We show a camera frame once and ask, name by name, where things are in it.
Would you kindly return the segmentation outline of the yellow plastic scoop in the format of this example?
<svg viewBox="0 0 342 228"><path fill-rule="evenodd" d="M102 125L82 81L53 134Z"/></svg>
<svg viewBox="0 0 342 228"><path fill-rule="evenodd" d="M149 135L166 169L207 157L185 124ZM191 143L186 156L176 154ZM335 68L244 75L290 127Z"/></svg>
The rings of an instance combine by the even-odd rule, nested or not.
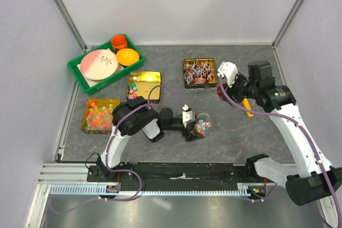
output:
<svg viewBox="0 0 342 228"><path fill-rule="evenodd" d="M253 117L254 114L250 112L252 109L247 98L244 98L244 100L242 101L242 104L243 104L243 107L246 109L245 112L246 112L247 117Z"/></svg>

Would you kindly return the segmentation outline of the clear glass jar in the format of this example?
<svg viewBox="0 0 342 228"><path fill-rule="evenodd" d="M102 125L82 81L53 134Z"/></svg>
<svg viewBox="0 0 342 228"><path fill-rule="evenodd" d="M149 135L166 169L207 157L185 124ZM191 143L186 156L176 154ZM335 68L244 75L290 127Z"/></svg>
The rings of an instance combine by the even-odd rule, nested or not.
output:
<svg viewBox="0 0 342 228"><path fill-rule="evenodd" d="M207 113L199 113L196 116L196 122L193 129L193 134L206 137L212 126L211 117Z"/></svg>

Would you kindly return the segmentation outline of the red round lid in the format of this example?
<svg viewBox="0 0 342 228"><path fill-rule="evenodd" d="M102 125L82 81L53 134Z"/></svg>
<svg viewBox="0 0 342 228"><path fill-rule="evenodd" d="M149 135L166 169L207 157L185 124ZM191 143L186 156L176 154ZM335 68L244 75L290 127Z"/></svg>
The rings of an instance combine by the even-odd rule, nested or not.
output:
<svg viewBox="0 0 342 228"><path fill-rule="evenodd" d="M223 91L219 85L217 86L217 95L220 99L224 99Z"/></svg>

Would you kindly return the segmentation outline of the tin of pastel star candies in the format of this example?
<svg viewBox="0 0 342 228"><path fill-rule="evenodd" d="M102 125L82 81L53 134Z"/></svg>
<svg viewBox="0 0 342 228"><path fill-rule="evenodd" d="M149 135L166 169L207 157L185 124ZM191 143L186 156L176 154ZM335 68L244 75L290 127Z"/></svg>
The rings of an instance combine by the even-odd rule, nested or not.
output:
<svg viewBox="0 0 342 228"><path fill-rule="evenodd" d="M128 79L126 99L134 99L142 96L150 100L152 104L159 104L161 99L161 88L158 87L150 93L157 85L161 85L162 76L160 72L139 71L131 72Z"/></svg>

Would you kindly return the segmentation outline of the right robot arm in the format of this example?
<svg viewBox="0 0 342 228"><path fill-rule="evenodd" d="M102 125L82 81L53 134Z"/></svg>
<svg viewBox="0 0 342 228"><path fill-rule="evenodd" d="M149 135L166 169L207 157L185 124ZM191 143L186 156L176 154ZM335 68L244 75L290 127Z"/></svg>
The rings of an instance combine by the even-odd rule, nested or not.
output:
<svg viewBox="0 0 342 228"><path fill-rule="evenodd" d="M218 70L221 99L242 109L244 99L253 99L260 114L275 124L284 138L295 168L274 161L266 154L246 160L245 176L251 182L267 178L285 188L290 199L303 206L331 196L341 187L341 168L335 168L307 131L299 107L286 85L276 85L271 64L265 60L248 64L248 77L235 64L223 62Z"/></svg>

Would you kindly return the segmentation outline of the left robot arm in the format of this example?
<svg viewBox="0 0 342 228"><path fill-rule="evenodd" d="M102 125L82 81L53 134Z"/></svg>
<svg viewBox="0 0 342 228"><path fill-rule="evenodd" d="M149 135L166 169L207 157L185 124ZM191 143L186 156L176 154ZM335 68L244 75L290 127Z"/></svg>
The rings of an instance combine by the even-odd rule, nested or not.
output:
<svg viewBox="0 0 342 228"><path fill-rule="evenodd" d="M182 114L174 116L171 108L157 112L143 97L129 99L112 112L112 132L105 151L97 158L99 176L106 182L117 176L117 166L131 136L139 131L155 143L165 135L164 131L180 131L186 141L202 139L195 134L196 116L188 105L182 107Z"/></svg>

